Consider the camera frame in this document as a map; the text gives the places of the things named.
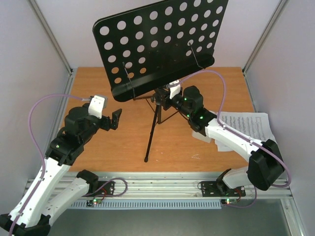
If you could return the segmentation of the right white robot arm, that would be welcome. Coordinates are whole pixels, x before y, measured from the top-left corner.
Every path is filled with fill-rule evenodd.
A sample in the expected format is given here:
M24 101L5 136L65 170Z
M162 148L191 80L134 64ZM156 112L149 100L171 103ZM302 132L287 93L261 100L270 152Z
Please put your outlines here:
M169 90L158 88L155 99L164 110L173 107L185 116L193 131L223 143L247 161L248 166L227 169L217 178L216 186L222 196L245 185L266 191L284 172L276 142L251 138L224 124L214 112L204 107L203 96L196 86Z

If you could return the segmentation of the white metronome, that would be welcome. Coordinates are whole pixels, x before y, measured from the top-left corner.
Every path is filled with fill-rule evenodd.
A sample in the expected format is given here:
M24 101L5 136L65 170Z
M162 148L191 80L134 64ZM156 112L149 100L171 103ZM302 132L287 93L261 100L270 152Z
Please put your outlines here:
M207 136L204 136L198 132L192 131L192 136L200 141L210 143L212 141L212 138L209 138Z

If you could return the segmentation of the black tripod music stand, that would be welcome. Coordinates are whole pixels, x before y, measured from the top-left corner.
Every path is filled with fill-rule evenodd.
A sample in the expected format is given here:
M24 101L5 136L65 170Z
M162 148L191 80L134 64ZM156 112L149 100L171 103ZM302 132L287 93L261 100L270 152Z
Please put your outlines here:
M228 2L163 0L97 20L92 32L114 99L126 102L215 62Z

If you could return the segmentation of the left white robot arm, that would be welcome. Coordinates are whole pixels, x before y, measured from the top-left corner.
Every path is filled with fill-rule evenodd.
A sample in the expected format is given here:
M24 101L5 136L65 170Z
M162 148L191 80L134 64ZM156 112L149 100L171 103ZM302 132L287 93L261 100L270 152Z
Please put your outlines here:
M45 166L18 205L0 216L0 226L11 236L46 236L55 221L80 197L93 196L99 189L98 176L88 170L80 171L62 192L51 197L56 185L84 151L100 129L117 129L122 110L112 117L93 115L86 103L74 107L64 119L64 127L51 141L45 153Z

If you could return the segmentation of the sheet music page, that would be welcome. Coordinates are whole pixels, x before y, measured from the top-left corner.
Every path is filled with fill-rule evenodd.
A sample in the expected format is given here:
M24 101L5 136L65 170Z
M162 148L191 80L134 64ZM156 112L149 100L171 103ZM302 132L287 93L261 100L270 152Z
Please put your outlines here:
M220 119L247 136L264 142L268 139L276 142L267 113L221 112Z

